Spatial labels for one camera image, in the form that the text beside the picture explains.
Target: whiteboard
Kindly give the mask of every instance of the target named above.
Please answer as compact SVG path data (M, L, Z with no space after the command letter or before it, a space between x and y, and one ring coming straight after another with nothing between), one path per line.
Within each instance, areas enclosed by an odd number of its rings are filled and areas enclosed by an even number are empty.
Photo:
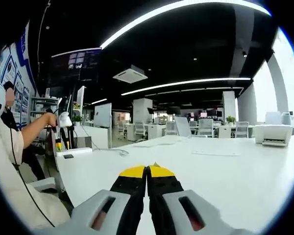
M192 132L190 129L190 126L187 122L187 118L186 117L177 117L174 116L174 120L176 123L176 129L177 129L177 134L179 136L191 136Z
M112 103L95 106L94 126L111 126Z

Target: floor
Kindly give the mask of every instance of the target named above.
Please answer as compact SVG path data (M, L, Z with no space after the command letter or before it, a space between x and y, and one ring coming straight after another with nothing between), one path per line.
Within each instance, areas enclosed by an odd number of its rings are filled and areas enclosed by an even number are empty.
M124 138L118 131L118 127L114 126L112 128L112 147L117 148L124 145L132 144L133 141L128 141L126 138Z

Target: man's arm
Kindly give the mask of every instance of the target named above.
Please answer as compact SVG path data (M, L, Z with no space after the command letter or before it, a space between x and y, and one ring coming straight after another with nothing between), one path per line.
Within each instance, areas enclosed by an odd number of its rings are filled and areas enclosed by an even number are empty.
M52 113L43 114L40 118L22 129L24 148L27 148L48 124L52 127L56 126L56 116Z

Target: black cable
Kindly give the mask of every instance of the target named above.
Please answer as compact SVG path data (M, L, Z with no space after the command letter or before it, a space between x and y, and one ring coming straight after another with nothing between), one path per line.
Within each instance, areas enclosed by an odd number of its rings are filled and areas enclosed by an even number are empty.
M77 148L77 138L78 138L78 136L77 136L77 133L76 133L76 131L75 131L75 130L73 130L73 131L74 131L74 133L76 134L75 148Z
M47 136L48 136L48 129L46 129L46 137L45 137L45 164L46 164L46 167L47 167L47 171L48 171L48 174L49 174L49 177L51 177L51 174L50 174L50 170L49 170L49 166L48 166L48 163L47 163L47 158L46 158L46 153L47 153Z
M10 128L10 134L11 134L12 153L13 153L13 157L14 157L15 164L17 165L17 161L16 161L16 157L15 157L15 153L14 153L14 147L13 147L13 138L12 138L12 129L11 129L11 128ZM28 187L27 187L27 185L26 185L26 183L25 183L25 181L24 181L24 178L23 178L21 172L20 172L19 166L17 166L17 171L18 171L19 174L20 174L20 177L21 177L21 179L22 179L22 181L23 181L23 183L24 183L24 186L25 186L25 188L26 188L26 190L27 190L29 196L30 196L31 199L33 200L34 204L36 205L36 207L38 208L38 210L40 211L40 213L44 216L44 218L46 218L46 220L47 220L47 221L48 221L53 227L55 227L54 224L52 224L52 222L51 222L51 221L47 218L47 216L42 212L42 210L41 210L41 209L39 208L39 206L37 205L35 199L34 199L33 196L30 194L29 189L28 189Z
M99 149L98 146L93 142L92 137L91 137L90 135L88 135L88 133L87 133L87 131L84 129L84 127L83 127L82 125L81 125L81 127L83 128L83 130L85 131L85 133L87 134L87 136L90 137L90 140L91 140L91 142L93 143L93 145L94 145L97 149Z
M57 108L54 112L52 112L53 114L55 114L55 112L57 112L60 108Z

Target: led light strip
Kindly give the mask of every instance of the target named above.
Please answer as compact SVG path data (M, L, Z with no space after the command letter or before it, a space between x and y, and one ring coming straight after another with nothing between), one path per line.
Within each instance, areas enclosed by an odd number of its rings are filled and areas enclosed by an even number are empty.
M195 89L187 89L187 90L177 90L177 91L170 91L170 92L161 92L161 93L154 93L154 94L146 94L145 97L148 96L155 96L159 94L169 94L169 93L177 93L177 92L195 92L195 91L204 91L204 90L229 90L229 89L241 89L239 95L244 90L244 87L207 87L207 88L195 88Z
M57 55L53 55L53 56L51 56L51 58L57 57L59 55L65 55L65 54L74 53L74 52L83 52L83 51L87 51L87 50L99 50L99 49L101 49L101 48L96 47L96 48L86 48L86 49L80 49L80 50L71 50L71 51L63 52L63 53L60 53L60 54L57 54Z
M106 101L107 99L101 99L101 100L98 100L98 101L95 101L95 102L93 102L93 103L91 103L90 105L92 105L92 104L97 104L97 103L100 103L100 102L104 102L104 101Z
M152 89L157 89L161 87L170 87L170 86L177 86L177 85L183 85L183 84L190 84L190 83L200 83L200 82L216 82L216 81L246 81L246 80L251 80L251 78L207 78L207 79L199 79L199 80L192 80L192 81L183 81L183 82L174 82L174 83L168 83L168 84L163 84L163 85L158 85L158 86L153 86L153 87L146 87L142 89L138 89L132 92L126 92L121 95L127 95L127 94L133 94L137 92L144 92Z
M178 1L178 2L174 2L162 7L159 7L153 11L150 11L138 18L136 18L135 20L133 20L131 23L127 24L126 26L124 26L123 28L121 28L119 31L117 31L115 34L113 34L110 38L108 38L100 47L102 49L105 49L110 43L112 43L114 40L116 40L118 37L122 36L123 34L125 34L127 31L129 31L130 29L134 28L135 26L137 26L138 24L154 17L157 15L160 15L164 12L173 10L173 9L177 9L183 6L189 6L189 5L194 5L194 4L199 4L199 3L229 3L229 4L236 4L236 5L241 5L241 6L246 6L258 11L261 11L267 15L271 15L266 9L264 9L263 7L253 4L251 2L245 1L245 0L182 0L182 1Z

